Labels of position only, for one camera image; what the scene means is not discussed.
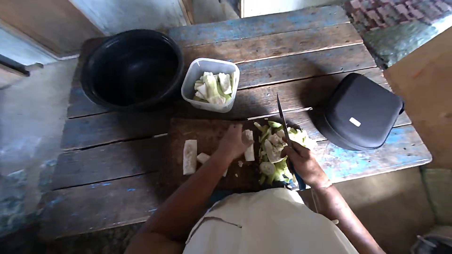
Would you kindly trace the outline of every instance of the blue knife handle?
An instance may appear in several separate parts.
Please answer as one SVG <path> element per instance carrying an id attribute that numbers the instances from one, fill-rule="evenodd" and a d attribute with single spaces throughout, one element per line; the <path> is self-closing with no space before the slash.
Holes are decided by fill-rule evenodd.
<path id="1" fill-rule="evenodd" d="M 298 186 L 300 188 L 300 190 L 305 190 L 306 189 L 306 183 L 305 181 L 303 181 L 303 179 L 301 178 L 301 176 L 295 171 L 295 168 L 292 164 L 292 162 L 290 161 L 290 159 L 287 159 L 287 167 L 289 167 L 289 170 L 291 172 L 293 172 L 293 174 L 295 175 L 295 178 L 297 179 L 298 182 Z"/>

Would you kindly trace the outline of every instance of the black case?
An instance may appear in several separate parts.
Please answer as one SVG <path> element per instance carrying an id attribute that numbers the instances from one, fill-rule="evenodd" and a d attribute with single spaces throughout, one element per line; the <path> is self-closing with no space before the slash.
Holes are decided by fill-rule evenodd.
<path id="1" fill-rule="evenodd" d="M 384 144 L 403 110 L 401 97 L 361 74 L 351 73 L 339 83 L 314 123 L 339 147 L 373 150 Z"/>

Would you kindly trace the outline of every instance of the black bowl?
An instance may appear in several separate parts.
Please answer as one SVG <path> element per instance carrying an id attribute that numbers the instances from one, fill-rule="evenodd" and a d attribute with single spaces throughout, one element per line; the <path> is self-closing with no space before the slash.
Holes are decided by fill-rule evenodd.
<path id="1" fill-rule="evenodd" d="M 183 69 L 175 41 L 153 30 L 131 30 L 106 40 L 88 57 L 81 83 L 98 105 L 145 109 L 180 90 Z"/>

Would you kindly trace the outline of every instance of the clear plastic container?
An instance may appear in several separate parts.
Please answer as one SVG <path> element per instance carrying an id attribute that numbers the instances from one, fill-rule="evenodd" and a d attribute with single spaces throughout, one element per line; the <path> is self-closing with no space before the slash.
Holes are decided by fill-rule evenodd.
<path id="1" fill-rule="evenodd" d="M 212 72 L 213 74 L 218 74 L 220 72 L 223 72 L 225 74 L 234 73 L 231 99 L 224 105 L 215 105 L 192 100 L 196 92 L 194 88 L 195 82 L 199 80 L 199 77 L 201 77 L 205 71 Z M 230 111 L 232 109 L 232 106 L 234 105 L 235 95 L 237 94 L 237 87 L 239 85 L 239 77 L 239 68 L 234 63 L 210 58 L 198 58 L 194 60 L 188 68 L 187 75 L 185 76 L 184 82 L 182 83 L 182 98 L 190 102 L 191 105 L 195 108 L 219 113 L 226 113 Z"/>

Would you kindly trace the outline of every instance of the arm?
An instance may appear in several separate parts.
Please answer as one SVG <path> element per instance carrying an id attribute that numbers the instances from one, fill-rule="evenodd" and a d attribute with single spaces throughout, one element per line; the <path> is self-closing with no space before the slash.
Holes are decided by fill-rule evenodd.
<path id="1" fill-rule="evenodd" d="M 297 173 L 312 187 L 317 212 L 330 220 L 339 220 L 338 228 L 359 253 L 385 253 L 332 185 L 311 151 L 296 142 L 292 143 L 294 149 L 286 146 L 281 157 L 288 155 Z"/>
<path id="2" fill-rule="evenodd" d="M 231 125 L 211 158 L 182 184 L 145 222 L 125 253 L 182 253 L 192 226 L 233 159 L 253 141 L 242 135 L 242 125 Z"/>

